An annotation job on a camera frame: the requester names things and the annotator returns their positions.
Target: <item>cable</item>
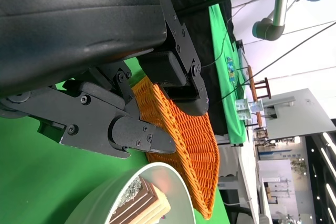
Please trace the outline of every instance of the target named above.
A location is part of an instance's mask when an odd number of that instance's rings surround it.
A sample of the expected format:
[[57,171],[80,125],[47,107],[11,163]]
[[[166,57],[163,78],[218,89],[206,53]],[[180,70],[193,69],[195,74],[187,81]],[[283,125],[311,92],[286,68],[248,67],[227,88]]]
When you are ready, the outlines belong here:
[[[250,81],[251,79],[253,79],[255,76],[257,76],[258,74],[260,74],[261,72],[263,72],[265,69],[269,68],[270,66],[272,66],[273,64],[275,64],[276,62],[278,62],[279,60],[281,60],[283,57],[285,57],[287,54],[291,53],[292,51],[294,51],[295,49],[297,49],[299,46],[301,46],[302,44],[306,43],[308,40],[312,39],[313,37],[315,37],[316,35],[320,34],[321,32],[327,30],[328,28],[332,27],[336,25],[336,22],[332,23],[330,26],[327,26],[326,28],[318,31],[317,33],[313,34],[312,36],[310,36],[309,38],[305,39],[304,41],[302,41],[301,43],[298,43],[296,46],[294,46],[292,49],[290,49],[287,53],[283,54],[282,56],[280,56],[279,58],[277,58],[275,61],[271,62],[270,64],[268,64],[267,66],[265,66],[264,68],[262,68],[260,71],[258,71],[256,74],[254,74],[253,76],[251,76],[250,78],[248,78],[246,81],[244,81],[241,85],[244,85],[246,82]],[[225,98],[227,98],[229,95],[231,95],[233,92],[235,92],[237,89],[239,88],[239,86],[237,86],[234,90],[232,90],[230,93],[228,93],[227,95],[225,95],[224,97],[222,97],[219,101],[213,103],[213,104],[217,104],[221,101],[223,101]]]
[[225,28],[226,28],[226,33],[225,33],[225,36],[224,36],[224,39],[223,39],[223,43],[222,43],[222,49],[221,49],[221,53],[219,54],[219,56],[218,56],[218,58],[217,59],[215,59],[213,62],[211,62],[211,63],[209,63],[208,65],[204,65],[204,66],[202,66],[202,68],[206,68],[206,67],[209,67],[209,66],[211,66],[211,65],[213,65],[213,64],[215,64],[216,63],[216,61],[218,61],[219,59],[220,59],[220,57],[224,54],[225,55],[225,53],[224,53],[224,42],[225,42],[225,39],[226,39],[226,36],[227,36],[227,34],[228,34],[228,30],[227,30],[227,26],[228,26],[228,24],[229,24],[229,22],[234,18],[234,16],[236,16],[245,6],[247,6],[248,4],[250,4],[250,3],[252,3],[253,1],[255,1],[255,0],[251,0],[251,1],[249,1],[249,2],[247,2],[247,3],[245,3],[231,18],[229,18],[228,19],[228,21],[226,22],[226,26],[225,26]]
[[239,202],[239,203],[234,203],[234,204],[228,204],[228,203],[225,203],[223,202],[225,205],[227,206],[237,206],[237,205],[240,205],[240,204],[246,204],[246,203],[249,203],[250,201],[252,200],[252,198],[250,198],[248,201],[246,202]]

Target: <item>screw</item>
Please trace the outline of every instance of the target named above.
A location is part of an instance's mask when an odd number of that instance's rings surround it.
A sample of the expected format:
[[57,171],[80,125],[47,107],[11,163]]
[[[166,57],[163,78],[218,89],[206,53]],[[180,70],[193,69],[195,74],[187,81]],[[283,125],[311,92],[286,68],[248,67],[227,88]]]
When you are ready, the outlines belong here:
[[118,80],[119,80],[119,82],[124,82],[124,80],[125,80],[125,75],[123,74],[123,73],[120,73],[119,75],[118,75]]
[[152,141],[152,139],[153,139],[153,135],[152,134],[148,134],[147,141],[150,142],[150,141]]
[[195,65],[193,65],[192,72],[193,72],[193,76],[196,76],[198,73],[197,67]]
[[86,95],[83,95],[81,98],[80,98],[80,103],[81,104],[87,104],[88,103],[88,97]]
[[68,134],[69,135],[75,135],[77,133],[76,127],[74,125],[70,125],[68,127]]

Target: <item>white table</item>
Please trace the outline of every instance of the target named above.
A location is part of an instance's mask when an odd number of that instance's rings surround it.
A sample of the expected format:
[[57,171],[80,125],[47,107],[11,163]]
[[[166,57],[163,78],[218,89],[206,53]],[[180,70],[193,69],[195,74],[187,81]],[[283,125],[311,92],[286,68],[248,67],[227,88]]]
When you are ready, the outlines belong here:
[[267,194],[263,179],[261,179],[259,196],[260,196],[261,212],[268,217],[269,224],[272,224],[272,216],[268,205]]
[[[226,141],[225,137],[217,137],[217,141]],[[259,224],[259,206],[258,206],[258,194],[257,194],[257,170],[256,159],[253,143],[253,130],[250,128],[246,136],[246,141],[241,147],[229,147],[229,145],[220,145],[220,154],[223,162],[226,164],[236,164],[237,176],[233,177],[220,177],[218,187],[220,189],[238,189],[239,201],[249,201],[246,207],[251,209],[252,217],[255,224]]]
[[248,138],[242,147],[238,149],[239,166],[242,171],[246,194],[248,197],[249,206],[252,212],[253,221],[259,224],[259,206],[257,194],[257,171],[256,158],[253,143],[253,130],[248,129]]

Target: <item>orange wicker basket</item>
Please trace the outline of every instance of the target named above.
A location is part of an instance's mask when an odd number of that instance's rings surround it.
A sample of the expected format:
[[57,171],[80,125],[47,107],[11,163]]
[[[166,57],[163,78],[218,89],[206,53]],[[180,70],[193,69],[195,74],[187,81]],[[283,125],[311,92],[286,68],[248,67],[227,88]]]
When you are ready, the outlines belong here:
[[173,166],[185,181],[194,208],[209,219],[218,183],[219,152],[208,115],[186,115],[148,77],[135,85],[133,91],[141,119],[166,130],[176,144],[174,154],[147,153],[149,162]]

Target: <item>chocolate cake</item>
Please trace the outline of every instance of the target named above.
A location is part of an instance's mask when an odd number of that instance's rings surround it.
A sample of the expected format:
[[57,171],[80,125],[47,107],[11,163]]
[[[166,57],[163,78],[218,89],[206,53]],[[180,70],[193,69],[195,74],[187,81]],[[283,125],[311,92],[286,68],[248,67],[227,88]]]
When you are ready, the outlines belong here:
[[140,177],[141,186],[134,195],[136,183],[123,196],[122,202],[113,213],[110,224],[152,224],[170,210],[166,196],[153,184]]

